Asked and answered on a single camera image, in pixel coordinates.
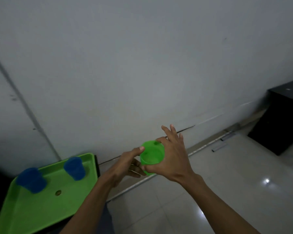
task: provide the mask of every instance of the blue plastic cup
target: blue plastic cup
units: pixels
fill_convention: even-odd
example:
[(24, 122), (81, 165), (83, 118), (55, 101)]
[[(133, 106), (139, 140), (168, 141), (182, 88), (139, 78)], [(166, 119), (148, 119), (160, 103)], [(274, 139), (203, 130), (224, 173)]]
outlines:
[(36, 194), (46, 187), (47, 181), (43, 178), (38, 168), (28, 168), (17, 176), (16, 184)]
[(86, 171), (82, 165), (82, 159), (80, 157), (71, 157), (64, 163), (64, 170), (75, 181), (79, 181), (86, 176)]

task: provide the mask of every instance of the finger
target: finger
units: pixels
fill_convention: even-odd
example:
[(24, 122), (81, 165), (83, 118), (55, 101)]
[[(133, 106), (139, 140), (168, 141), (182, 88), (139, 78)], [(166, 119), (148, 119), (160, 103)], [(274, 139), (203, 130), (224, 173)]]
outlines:
[(162, 130), (165, 132), (165, 134), (167, 135), (167, 138), (169, 141), (174, 139), (174, 135), (173, 133), (166, 127), (166, 126), (162, 126)]
[(176, 132), (176, 129), (175, 129), (175, 127), (174, 127), (173, 124), (170, 124), (170, 130), (171, 130), (171, 132), (172, 132), (172, 134), (173, 134), (174, 136), (178, 136), (178, 135), (177, 135), (177, 132)]
[(133, 171), (128, 171), (127, 172), (127, 176), (136, 177), (136, 178), (140, 178), (141, 177), (139, 174), (134, 173)]
[(135, 158), (131, 161), (131, 164), (137, 166), (138, 168), (141, 168), (141, 162), (139, 162)]
[(163, 137), (160, 137), (160, 138), (157, 138), (156, 141), (157, 142), (160, 142), (162, 145), (164, 145), (164, 147), (166, 145), (168, 145), (168, 143), (169, 143), (168, 139), (166, 139), (164, 136)]
[(146, 175), (146, 174), (143, 172), (143, 170), (142, 170), (141, 168), (138, 168), (138, 167), (135, 166), (135, 165), (130, 165), (130, 166), (129, 166), (129, 170), (130, 170), (130, 171), (134, 171), (134, 172), (136, 172), (136, 173), (139, 173), (140, 175), (143, 175), (143, 176)]
[(183, 135), (179, 133), (179, 139), (183, 142)]
[(129, 151), (128, 153), (130, 154), (130, 157), (134, 158), (138, 155), (140, 155), (142, 152), (144, 151), (144, 147), (138, 147), (138, 148), (134, 148), (132, 151)]
[(159, 163), (154, 164), (154, 165), (143, 165), (142, 169), (147, 171), (148, 173), (160, 174), (160, 165), (159, 165)]

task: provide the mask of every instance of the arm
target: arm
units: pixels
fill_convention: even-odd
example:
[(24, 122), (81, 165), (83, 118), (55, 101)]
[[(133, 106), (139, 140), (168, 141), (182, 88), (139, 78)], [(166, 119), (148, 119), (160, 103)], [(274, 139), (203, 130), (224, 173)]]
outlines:
[(167, 138), (157, 141), (165, 147), (165, 157), (155, 165), (143, 166), (149, 173), (163, 175), (171, 181), (178, 182), (193, 197), (216, 234), (220, 233), (256, 233), (259, 232), (230, 208), (205, 184), (203, 178), (193, 172), (183, 143), (173, 125), (171, 130), (162, 126)]
[(139, 174), (146, 175), (141, 170), (141, 163), (134, 159), (143, 150), (144, 147), (140, 147), (123, 153), (117, 163), (99, 177), (89, 195), (60, 234), (90, 234), (96, 230), (110, 190), (117, 186), (125, 175), (132, 177), (140, 177)]

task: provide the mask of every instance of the green plastic cup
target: green plastic cup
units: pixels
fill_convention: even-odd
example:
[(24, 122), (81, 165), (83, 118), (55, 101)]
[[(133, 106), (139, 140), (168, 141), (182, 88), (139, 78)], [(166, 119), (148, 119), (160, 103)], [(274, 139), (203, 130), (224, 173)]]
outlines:
[(162, 145), (160, 142), (157, 142), (155, 140), (150, 140), (147, 142), (144, 142), (142, 144), (144, 146), (145, 150), (143, 153), (140, 154), (140, 161), (142, 165), (153, 165), (160, 163), (165, 156), (165, 150), (164, 145)]

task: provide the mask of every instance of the hand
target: hand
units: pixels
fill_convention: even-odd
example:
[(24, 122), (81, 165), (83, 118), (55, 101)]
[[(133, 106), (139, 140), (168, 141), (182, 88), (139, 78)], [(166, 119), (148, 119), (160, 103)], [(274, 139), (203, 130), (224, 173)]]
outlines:
[(113, 178), (113, 187), (116, 187), (126, 175), (137, 178), (141, 177), (140, 175), (146, 175), (141, 168), (141, 163), (134, 158), (143, 151), (144, 147), (140, 147), (124, 152), (119, 160), (103, 174)]
[(144, 165), (142, 169), (148, 173), (156, 173), (166, 177), (168, 180), (180, 183), (188, 175), (195, 173), (191, 168), (182, 134), (180, 133), (178, 137), (173, 125), (170, 125), (170, 129), (162, 126), (167, 138), (160, 137), (156, 139), (156, 141), (164, 145), (164, 159), (155, 165)]

